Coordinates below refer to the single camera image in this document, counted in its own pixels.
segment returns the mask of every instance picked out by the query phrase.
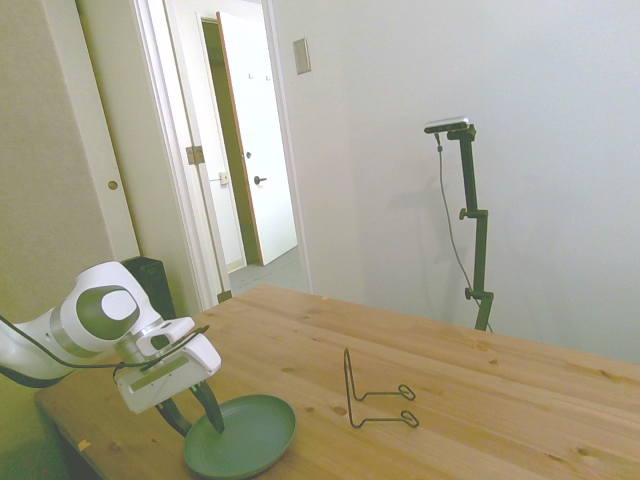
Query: light switch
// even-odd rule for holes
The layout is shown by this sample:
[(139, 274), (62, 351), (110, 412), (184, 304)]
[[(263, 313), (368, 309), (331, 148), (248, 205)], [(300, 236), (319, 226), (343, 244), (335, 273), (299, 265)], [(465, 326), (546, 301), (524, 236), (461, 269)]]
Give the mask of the light switch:
[(311, 61), (309, 60), (309, 49), (307, 39), (301, 38), (293, 42), (293, 54), (296, 58), (296, 70), (298, 75), (311, 71)]

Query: black cable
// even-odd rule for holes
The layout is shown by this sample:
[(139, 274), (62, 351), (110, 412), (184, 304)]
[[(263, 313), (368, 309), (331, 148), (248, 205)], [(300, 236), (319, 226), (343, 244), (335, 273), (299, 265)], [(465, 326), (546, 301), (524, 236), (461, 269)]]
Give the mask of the black cable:
[(199, 333), (204, 333), (209, 329), (209, 325), (205, 325), (204, 327), (200, 327), (200, 328), (196, 329), (191, 335), (189, 335), (189, 337), (187, 337), (177, 347), (172, 348), (168, 352), (160, 355), (157, 358), (154, 358), (153, 360), (147, 360), (145, 362), (140, 362), (140, 363), (123, 363), (123, 362), (120, 362), (120, 363), (101, 363), (99, 365), (80, 365), (80, 364), (74, 364), (74, 363), (65, 362), (61, 358), (57, 357), (53, 352), (51, 352), (49, 349), (47, 349), (47, 347), (43, 346), (35, 338), (32, 338), (30, 335), (28, 335), (27, 333), (25, 333), (22, 330), (20, 330), (13, 323), (11, 323), (9, 320), (4, 318), (2, 315), (0, 315), (0, 321), (2, 321), (2, 323), (4, 323), (7, 327), (9, 327), (11, 330), (16, 332), (18, 335), (20, 335), (21, 337), (23, 337), (24, 339), (28, 340), (33, 345), (38, 347), (40, 350), (42, 350), (45, 354), (47, 354), (53, 360), (58, 362), (60, 365), (63, 365), (65, 367), (69, 367), (69, 368), (84, 368), (84, 369), (91, 369), (91, 368), (117, 368), (117, 369), (120, 369), (120, 368), (137, 368), (137, 367), (150, 368), (150, 367), (154, 366), (155, 364), (157, 364), (158, 362), (160, 362), (161, 360), (167, 358), (169, 355), (171, 355), (174, 352), (180, 350), (187, 343), (189, 343), (191, 340), (193, 340), (195, 338), (195, 336), (198, 335)]
[[(442, 145), (440, 145), (440, 135), (438, 135), (437, 133), (435, 134), (436, 137), (436, 142), (438, 142), (438, 157), (440, 158), (440, 192), (442, 193), (442, 201), (444, 202), (444, 210), (445, 212), (447, 212), (447, 224), (449, 225), (449, 238), (451, 239), (451, 246), (453, 247), (453, 253), (455, 253), (456, 255), (456, 260), (458, 261), (458, 265), (460, 265), (460, 269), (462, 270), (462, 273), (464, 274), (464, 278), (467, 281), (467, 286), (469, 287), (469, 290), (473, 290), (473, 288), (471, 287), (471, 281), (469, 280), (469, 275), (467, 275), (467, 271), (464, 268), (464, 265), (462, 265), (462, 261), (460, 260), (460, 255), (458, 255), (458, 249), (456, 248), (456, 242), (453, 239), (453, 229), (451, 228), (451, 215), (449, 214), (449, 205), (447, 204), (447, 197), (444, 194), (444, 183), (442, 181)], [(478, 302), (477, 298), (473, 299), (476, 302), (476, 305), (478, 306), (478, 308), (480, 308), (480, 302)], [(493, 329), (491, 328), (491, 325), (487, 322), (487, 327), (489, 327), (489, 331), (491, 333), (493, 333)]]

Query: doorway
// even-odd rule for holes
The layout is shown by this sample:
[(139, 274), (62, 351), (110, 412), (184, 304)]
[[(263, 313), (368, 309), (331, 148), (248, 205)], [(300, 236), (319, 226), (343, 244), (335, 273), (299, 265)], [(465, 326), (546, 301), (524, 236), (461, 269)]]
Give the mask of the doorway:
[[(227, 274), (269, 265), (298, 242), (261, 5), (165, 1), (191, 144), (206, 159), (203, 194), (220, 232), (218, 264)], [(308, 290), (296, 263), (298, 289)]]

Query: door hinge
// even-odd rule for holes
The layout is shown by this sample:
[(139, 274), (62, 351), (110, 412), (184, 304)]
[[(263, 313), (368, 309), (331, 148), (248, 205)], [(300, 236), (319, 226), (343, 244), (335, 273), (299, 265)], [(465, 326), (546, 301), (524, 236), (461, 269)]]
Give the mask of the door hinge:
[(204, 163), (204, 153), (202, 153), (202, 146), (187, 147), (187, 157), (189, 158), (189, 165), (199, 165)]

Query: black speaker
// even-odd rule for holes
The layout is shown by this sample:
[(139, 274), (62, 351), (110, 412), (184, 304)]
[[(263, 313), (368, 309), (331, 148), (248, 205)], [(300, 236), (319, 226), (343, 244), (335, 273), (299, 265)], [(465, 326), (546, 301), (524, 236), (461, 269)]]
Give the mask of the black speaker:
[(147, 257), (134, 257), (122, 262), (131, 275), (142, 286), (142, 289), (149, 296), (151, 306), (165, 320), (176, 318), (176, 309), (173, 306), (173, 299), (169, 291), (167, 275), (160, 260), (153, 260)]

